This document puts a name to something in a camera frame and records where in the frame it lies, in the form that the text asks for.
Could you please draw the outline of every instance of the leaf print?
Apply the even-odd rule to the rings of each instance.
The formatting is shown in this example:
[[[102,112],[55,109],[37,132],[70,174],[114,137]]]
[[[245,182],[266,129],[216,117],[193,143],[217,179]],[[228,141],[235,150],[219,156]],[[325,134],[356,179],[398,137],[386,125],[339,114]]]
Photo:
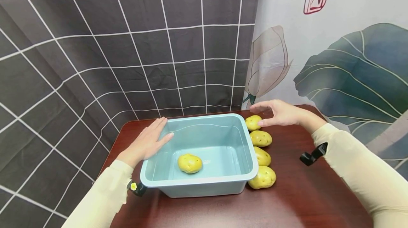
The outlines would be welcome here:
[[[251,46],[245,86],[248,96],[243,102],[250,100],[254,104],[257,97],[275,88],[285,78],[291,64],[282,26],[264,31]]]
[[[408,109],[407,57],[408,30],[389,23],[374,24],[310,57],[295,77],[295,87],[323,115],[347,125],[363,144],[388,128],[399,131],[394,137],[383,135],[381,143],[368,144],[381,152],[408,131],[403,116]]]

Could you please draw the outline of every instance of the black clip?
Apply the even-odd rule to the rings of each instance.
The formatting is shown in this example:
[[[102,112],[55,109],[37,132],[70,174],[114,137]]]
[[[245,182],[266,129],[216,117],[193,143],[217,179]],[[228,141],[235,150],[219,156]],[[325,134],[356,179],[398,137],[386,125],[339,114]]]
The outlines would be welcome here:
[[[300,156],[300,160],[306,164],[306,166],[311,166],[313,163],[315,163],[315,161],[317,161],[317,159],[319,159],[320,157],[322,157],[323,155],[326,154],[327,151],[327,142],[319,145],[318,147],[316,147],[312,154],[304,152],[301,156]]]
[[[132,191],[132,193],[136,196],[142,197],[144,195],[144,193],[147,190],[147,187],[142,184],[142,182],[140,182],[139,184],[137,184],[137,186],[135,186],[136,183],[132,181],[130,181],[127,185],[127,188]]]

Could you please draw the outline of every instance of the curtain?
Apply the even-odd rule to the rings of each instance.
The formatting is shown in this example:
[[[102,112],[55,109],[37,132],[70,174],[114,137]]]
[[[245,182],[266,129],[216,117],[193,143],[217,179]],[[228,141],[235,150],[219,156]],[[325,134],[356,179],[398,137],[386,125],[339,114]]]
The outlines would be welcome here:
[[[408,179],[407,12],[401,0],[260,0],[243,109],[314,105]]]
[[[0,0],[0,226],[60,227],[131,120],[240,110],[257,0]]]

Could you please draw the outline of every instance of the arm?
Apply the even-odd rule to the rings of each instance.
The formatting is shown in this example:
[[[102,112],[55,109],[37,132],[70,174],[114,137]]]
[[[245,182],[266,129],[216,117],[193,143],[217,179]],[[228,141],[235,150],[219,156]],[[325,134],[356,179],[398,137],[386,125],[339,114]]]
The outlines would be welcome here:
[[[327,142],[324,156],[370,213],[375,228],[408,227],[408,182],[387,163],[345,131],[317,115],[283,101],[266,101],[252,112],[272,109],[274,117],[261,126],[298,124],[312,134],[316,146]]]
[[[158,141],[166,122],[167,119],[162,117],[143,129],[137,139],[102,172],[62,228],[110,227],[115,214],[126,204],[126,186],[135,166],[153,156],[172,139],[174,134],[171,133]]]

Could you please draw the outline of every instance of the hand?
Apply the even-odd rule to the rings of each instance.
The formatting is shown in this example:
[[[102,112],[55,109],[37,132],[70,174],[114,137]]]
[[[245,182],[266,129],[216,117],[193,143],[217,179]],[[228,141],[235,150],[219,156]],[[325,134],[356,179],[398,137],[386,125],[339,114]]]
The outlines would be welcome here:
[[[281,101],[279,99],[258,102],[252,105],[249,108],[249,110],[252,113],[259,113],[265,110],[272,110],[273,118],[264,119],[258,122],[258,125],[262,127],[271,126],[271,125],[282,125],[282,126],[292,125],[292,124],[299,125],[301,122],[300,120],[301,120],[302,114],[305,112],[304,109],[295,107],[291,104],[287,104],[286,102]]]
[[[167,118],[156,119],[150,126],[143,129],[129,147],[118,155],[118,160],[134,168],[139,161],[146,160],[157,153],[161,147],[169,142],[174,133],[169,133],[158,141],[167,123]]]

